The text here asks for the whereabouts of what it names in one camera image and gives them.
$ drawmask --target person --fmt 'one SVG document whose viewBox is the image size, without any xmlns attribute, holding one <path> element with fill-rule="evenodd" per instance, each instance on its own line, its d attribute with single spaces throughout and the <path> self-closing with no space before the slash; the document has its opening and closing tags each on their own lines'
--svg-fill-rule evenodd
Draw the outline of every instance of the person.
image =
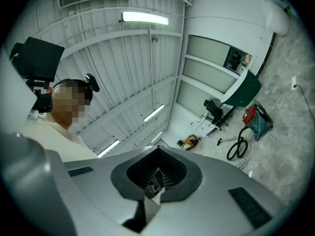
<svg viewBox="0 0 315 236">
<path fill-rule="evenodd" d="M 93 93 L 89 84 L 65 79 L 49 87 L 47 93 L 53 97 L 52 111 L 28 118 L 23 135 L 45 149 L 58 152 L 63 162 L 97 158 L 80 136 L 69 132 L 71 125 L 84 117 L 85 108 L 91 104 Z"/>
</svg>

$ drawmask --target ceiling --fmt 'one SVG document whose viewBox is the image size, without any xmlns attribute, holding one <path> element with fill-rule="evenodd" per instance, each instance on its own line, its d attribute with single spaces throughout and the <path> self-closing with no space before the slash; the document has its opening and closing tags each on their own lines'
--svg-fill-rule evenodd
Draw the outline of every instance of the ceiling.
<svg viewBox="0 0 315 236">
<path fill-rule="evenodd" d="M 33 0 L 6 42 L 36 37 L 65 47 L 53 84 L 65 78 L 96 77 L 100 92 L 70 131 L 81 135 L 99 154 L 116 139 L 107 155 L 148 145 L 170 116 L 183 27 L 180 0 L 92 0 L 59 9 L 57 0 Z M 119 23 L 123 11 L 150 12 L 169 25 Z M 158 37 L 156 44 L 152 36 Z M 147 123 L 154 109 L 165 107 Z"/>
</svg>

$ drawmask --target fluorescent light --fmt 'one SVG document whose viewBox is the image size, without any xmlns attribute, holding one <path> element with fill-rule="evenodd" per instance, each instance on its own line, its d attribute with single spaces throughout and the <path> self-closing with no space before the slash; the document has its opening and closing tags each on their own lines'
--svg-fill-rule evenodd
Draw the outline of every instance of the fluorescent light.
<svg viewBox="0 0 315 236">
<path fill-rule="evenodd" d="M 148 120 L 150 120 L 153 116 L 155 116 L 162 108 L 164 108 L 164 104 L 161 105 L 159 108 L 157 108 L 156 110 L 154 110 L 152 113 L 150 113 L 147 117 L 144 118 L 144 122 L 147 122 Z"/>
<path fill-rule="evenodd" d="M 106 149 L 104 149 L 99 155 L 97 155 L 98 157 L 102 157 L 103 155 L 105 155 L 108 151 L 110 151 L 113 147 L 115 147 L 118 143 L 120 143 L 120 141 L 116 140 L 114 141 L 110 146 L 108 146 Z"/>
<path fill-rule="evenodd" d="M 143 12 L 124 11 L 122 20 L 123 22 L 148 22 L 168 25 L 168 18 Z"/>
<path fill-rule="evenodd" d="M 151 141 L 151 143 L 153 143 L 153 141 L 158 138 L 158 136 L 162 133 L 163 131 L 159 132 L 159 134 Z"/>
</svg>

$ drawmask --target gray floor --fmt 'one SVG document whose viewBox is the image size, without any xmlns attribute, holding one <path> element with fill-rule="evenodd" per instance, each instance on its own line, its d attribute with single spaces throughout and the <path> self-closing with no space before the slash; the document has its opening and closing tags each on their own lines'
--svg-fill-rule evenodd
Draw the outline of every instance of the gray floor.
<svg viewBox="0 0 315 236">
<path fill-rule="evenodd" d="M 276 36 L 273 50 L 259 80 L 262 88 L 256 99 L 267 112 L 282 105 L 292 94 L 291 77 L 299 75 L 311 110 L 315 115 L 315 53 L 300 22 L 290 17 L 289 32 L 285 37 Z M 219 138 L 236 137 L 244 126 L 245 108 L 237 108 L 223 125 L 203 139 L 191 151 L 227 161 L 226 154 L 235 141 L 216 146 Z M 258 142 L 251 130 L 244 131 L 249 142 L 246 155 L 231 164 L 274 192 L 285 204 L 296 200 L 310 179 L 314 163 L 315 132 L 313 119 L 304 97 L 297 90 L 280 109 L 270 114 L 274 128 Z"/>
</svg>

